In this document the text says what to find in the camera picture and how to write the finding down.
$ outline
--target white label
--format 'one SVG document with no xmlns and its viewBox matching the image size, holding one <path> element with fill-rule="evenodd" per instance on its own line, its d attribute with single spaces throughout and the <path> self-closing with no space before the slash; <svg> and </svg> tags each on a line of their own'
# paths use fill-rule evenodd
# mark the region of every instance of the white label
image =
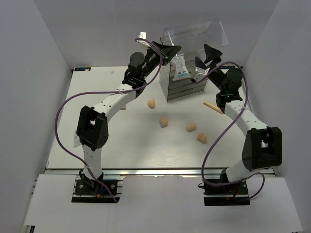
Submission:
<svg viewBox="0 0 311 233">
<path fill-rule="evenodd" d="M 139 37 L 139 38 L 146 39 L 146 34 L 147 34 L 147 33 L 140 32 L 140 35 L 139 35 L 138 37 Z"/>
<path fill-rule="evenodd" d="M 77 130 L 74 129 L 74 131 L 73 131 L 73 148 L 75 148 L 75 147 L 77 147 L 79 145 L 81 145 L 80 138 L 77 135 Z"/>
<path fill-rule="evenodd" d="M 176 73 L 173 79 L 174 81 L 191 77 L 187 71 L 184 56 L 175 56 L 173 61 L 176 66 Z"/>
<path fill-rule="evenodd" d="M 205 74 L 205 70 L 199 67 L 195 68 L 195 71 L 198 71 L 199 73 Z"/>
</svg>

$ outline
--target white table surface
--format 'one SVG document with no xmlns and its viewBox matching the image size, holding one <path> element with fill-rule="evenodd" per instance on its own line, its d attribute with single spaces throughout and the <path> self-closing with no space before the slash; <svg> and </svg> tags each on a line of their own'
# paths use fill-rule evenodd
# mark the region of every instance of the white table surface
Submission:
<svg viewBox="0 0 311 233">
<path fill-rule="evenodd" d="M 118 204 L 71 203 L 75 175 L 40 175 L 25 225 L 34 233 L 291 233 L 302 231 L 284 178 L 250 206 L 204 206 L 200 177 L 130 176 Z M 250 195 L 262 178 L 246 181 Z"/>
<path fill-rule="evenodd" d="M 91 71 L 73 73 L 67 98 L 86 91 L 116 90 L 121 84 L 126 67 L 92 67 Z M 150 80 L 155 71 L 149 75 Z M 218 89 L 208 83 L 201 92 L 166 102 L 157 78 L 126 110 L 119 111 L 109 122 L 109 139 L 102 150 L 102 168 L 193 168 L 202 165 L 203 158 L 219 134 L 232 121 L 203 105 L 214 103 Z M 80 110 L 91 107 L 107 95 L 87 95 L 71 100 L 64 108 L 59 122 L 62 143 L 83 157 L 81 146 L 73 148 L 73 132 Z M 147 101 L 155 99 L 155 109 Z M 161 128 L 159 119 L 166 117 L 169 125 Z M 186 131 L 186 124 L 197 125 L 194 132 Z M 198 133 L 208 137 L 208 143 L 197 141 Z M 206 167 L 227 167 L 241 158 L 244 136 L 234 125 L 212 151 Z M 56 140 L 50 152 L 47 168 L 82 168 L 83 164 L 64 152 Z"/>
</svg>

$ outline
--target white tabletop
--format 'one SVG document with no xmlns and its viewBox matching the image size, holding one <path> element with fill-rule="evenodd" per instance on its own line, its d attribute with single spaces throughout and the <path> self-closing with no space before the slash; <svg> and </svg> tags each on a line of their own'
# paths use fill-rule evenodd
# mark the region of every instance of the white tabletop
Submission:
<svg viewBox="0 0 311 233">
<path fill-rule="evenodd" d="M 121 84 L 127 67 L 92 67 L 91 71 L 73 73 L 67 98 L 86 91 L 112 91 Z M 119 111 L 109 122 L 109 139 L 102 150 L 102 168 L 194 168 L 202 165 L 203 158 L 219 134 L 232 121 L 226 115 L 203 105 L 215 104 L 218 89 L 208 83 L 205 92 L 166 102 L 157 78 L 127 109 Z M 64 108 L 59 122 L 62 143 L 83 157 L 81 146 L 73 148 L 73 134 L 80 110 L 91 107 L 107 95 L 87 95 L 71 100 Z M 155 99 L 155 109 L 147 101 Z M 166 117 L 169 125 L 161 128 L 159 120 Z M 197 125 L 194 132 L 186 131 L 186 124 Z M 208 143 L 197 141 L 198 133 L 208 137 Z M 227 167 L 241 158 L 244 136 L 234 125 L 212 151 L 206 167 Z M 83 164 L 64 152 L 56 140 L 50 152 L 47 168 L 82 168 Z"/>
<path fill-rule="evenodd" d="M 281 177 L 249 206 L 204 206 L 201 177 L 127 176 L 118 204 L 71 203 L 75 175 L 40 175 L 25 225 L 34 233 L 290 233 L 302 231 Z M 246 181 L 254 194 L 262 178 Z"/>
</svg>

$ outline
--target small potato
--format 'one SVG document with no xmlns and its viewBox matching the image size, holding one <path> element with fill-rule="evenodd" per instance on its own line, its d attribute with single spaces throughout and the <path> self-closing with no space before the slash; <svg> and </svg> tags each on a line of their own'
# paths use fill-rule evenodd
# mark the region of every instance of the small potato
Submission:
<svg viewBox="0 0 311 233">
<path fill-rule="evenodd" d="M 149 101 L 148 101 L 148 106 L 149 106 L 151 109 L 154 109 L 155 106 L 156 106 L 155 100 L 154 100 L 154 99 L 149 100 Z"/>
<path fill-rule="evenodd" d="M 162 127 L 162 128 L 165 128 L 166 126 L 168 126 L 168 124 L 169 124 L 169 121 L 168 121 L 166 118 L 161 117 L 161 119 L 160 119 L 160 125 L 161 125 L 161 127 Z"/>
<path fill-rule="evenodd" d="M 207 143 L 207 137 L 204 135 L 204 133 L 199 133 L 197 139 L 203 144 Z"/>
<path fill-rule="evenodd" d="M 195 131 L 195 130 L 196 130 L 196 124 L 194 124 L 194 123 L 188 123 L 188 124 L 186 125 L 186 130 L 187 130 L 188 132 Z"/>
</svg>

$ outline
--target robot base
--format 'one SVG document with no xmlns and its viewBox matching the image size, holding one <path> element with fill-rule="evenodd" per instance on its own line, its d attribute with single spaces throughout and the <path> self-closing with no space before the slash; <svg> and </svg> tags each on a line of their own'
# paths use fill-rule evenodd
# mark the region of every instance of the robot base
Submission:
<svg viewBox="0 0 311 233">
<path fill-rule="evenodd" d="M 211 183 L 219 183 L 219 179 L 207 180 Z M 250 205 L 246 182 L 240 182 L 227 186 L 211 186 L 204 184 L 205 206 L 231 206 Z"/>
<path fill-rule="evenodd" d="M 109 188 L 113 195 L 117 194 L 118 190 L 118 180 L 103 180 L 103 183 Z M 77 203 L 115 203 L 113 199 L 109 196 L 105 197 L 100 195 L 97 197 L 98 193 L 93 193 L 90 188 L 84 183 L 83 180 L 77 180 L 76 186 L 74 188 L 73 196 L 71 202 Z"/>
</svg>

